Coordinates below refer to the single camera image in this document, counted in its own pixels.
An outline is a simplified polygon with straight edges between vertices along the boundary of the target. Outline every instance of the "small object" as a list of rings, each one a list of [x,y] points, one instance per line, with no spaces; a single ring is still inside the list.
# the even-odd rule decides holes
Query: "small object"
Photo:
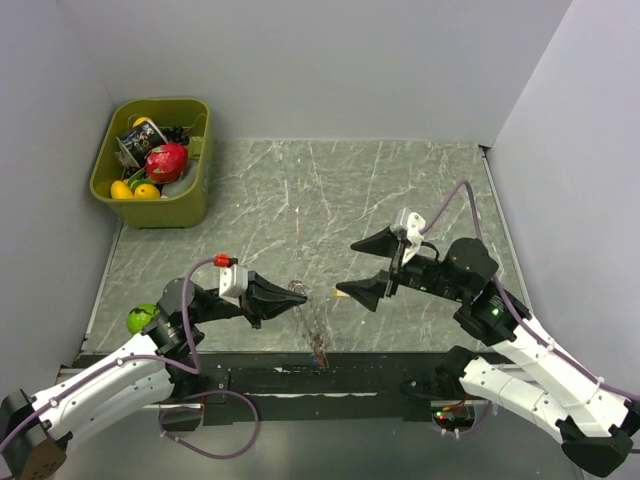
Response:
[[[237,258],[230,257],[229,255],[225,255],[224,253],[219,253],[215,257],[213,257],[213,264],[216,267],[227,268],[231,265],[235,265],[238,263]]]
[[[149,117],[138,117],[138,119],[135,122],[133,122],[133,126],[137,127],[142,122],[150,122],[150,121],[151,121],[151,119]]]
[[[140,333],[143,327],[155,317],[160,310],[151,303],[142,303],[132,308],[127,316],[127,330],[131,335]]]
[[[111,184],[111,198],[123,200],[133,198],[133,192],[122,180],[116,180]]]
[[[131,175],[131,177],[124,180],[124,183],[131,189],[132,192],[135,192],[136,188],[138,188],[140,185],[153,185],[153,180],[147,177],[147,171],[144,168],[141,168],[133,175]]]
[[[160,190],[158,190],[154,185],[140,185],[136,188],[136,191],[133,192],[133,198],[143,200],[154,200],[160,197]]]
[[[338,297],[338,298],[351,298],[350,295],[347,295],[344,292],[341,292],[340,290],[338,290],[337,288],[333,289],[333,296],[334,297]]]
[[[151,120],[144,120],[128,132],[118,135],[120,162],[125,167],[142,168],[147,156],[156,147],[166,145],[167,139]]]
[[[311,291],[307,285],[299,280],[289,282],[289,290],[306,297],[306,304],[301,304],[293,308],[293,318],[298,323],[303,338],[311,347],[313,354],[313,365],[320,368],[327,368],[326,351],[331,344],[329,328],[324,315],[313,300]]]
[[[177,143],[154,148],[145,164],[147,175],[156,183],[175,182],[187,166],[189,152]]]
[[[194,184],[198,177],[198,162],[195,160],[189,160],[182,175],[178,180],[173,183],[169,183],[162,189],[162,194],[167,197],[177,197],[189,190],[191,185]]]

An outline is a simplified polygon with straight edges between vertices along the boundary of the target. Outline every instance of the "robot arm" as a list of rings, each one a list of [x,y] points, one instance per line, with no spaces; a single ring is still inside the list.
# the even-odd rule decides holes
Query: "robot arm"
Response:
[[[196,344],[204,338],[199,323],[244,316],[253,328],[261,328],[263,320],[307,301],[236,259],[218,256],[214,263],[222,267],[219,288],[187,283],[186,306]],[[157,302],[160,313],[108,357],[33,396],[19,390],[3,400],[1,452],[16,480],[48,478],[65,461],[70,443],[73,447],[146,405],[194,393],[197,376],[178,368],[190,353],[182,321],[183,285],[184,279],[169,282]]]
[[[599,476],[611,473],[631,451],[630,437],[640,429],[638,402],[611,393],[602,382],[586,376],[586,369],[581,371],[529,310],[505,292],[519,318],[512,315],[495,279],[498,264],[480,239],[455,240],[440,260],[421,233],[425,224],[424,218],[405,208],[389,227],[352,244],[355,251],[390,258],[389,269],[367,280],[338,283],[336,288],[371,311],[381,298],[395,295],[399,286],[459,303],[453,317],[460,326],[521,367],[538,386],[492,369],[461,347],[454,347],[443,362],[452,382],[547,431],[584,470]],[[423,246],[435,250],[435,257],[419,255]],[[549,346],[541,345],[536,335]]]

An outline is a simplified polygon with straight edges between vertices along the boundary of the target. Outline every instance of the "yellow fruit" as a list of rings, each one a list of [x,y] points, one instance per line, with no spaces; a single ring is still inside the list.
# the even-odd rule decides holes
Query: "yellow fruit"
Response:
[[[111,198],[116,200],[133,198],[133,192],[122,180],[116,180],[111,184]]]
[[[146,122],[147,120],[151,120],[149,117],[140,117],[138,118],[135,122],[133,122],[133,126],[137,127],[138,125],[140,125],[142,122]]]
[[[154,199],[160,198],[160,190],[153,185],[140,185],[136,188],[133,198]]]

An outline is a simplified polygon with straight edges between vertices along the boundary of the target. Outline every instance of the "grapes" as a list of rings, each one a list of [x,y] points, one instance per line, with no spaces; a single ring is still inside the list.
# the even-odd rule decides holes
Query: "grapes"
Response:
[[[189,134],[184,127],[163,127],[160,131],[170,143],[189,145]]]

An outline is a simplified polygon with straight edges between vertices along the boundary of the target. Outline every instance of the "plastic bin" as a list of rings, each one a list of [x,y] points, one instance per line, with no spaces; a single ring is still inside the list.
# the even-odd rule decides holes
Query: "plastic bin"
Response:
[[[149,117],[159,127],[190,128],[189,158],[199,163],[196,181],[181,195],[153,200],[115,200],[111,184],[121,180],[124,168],[116,159],[117,135],[132,128],[138,117]],[[127,224],[137,228],[193,227],[204,218],[213,162],[209,107],[195,98],[149,98],[122,105],[113,115],[89,188]]]

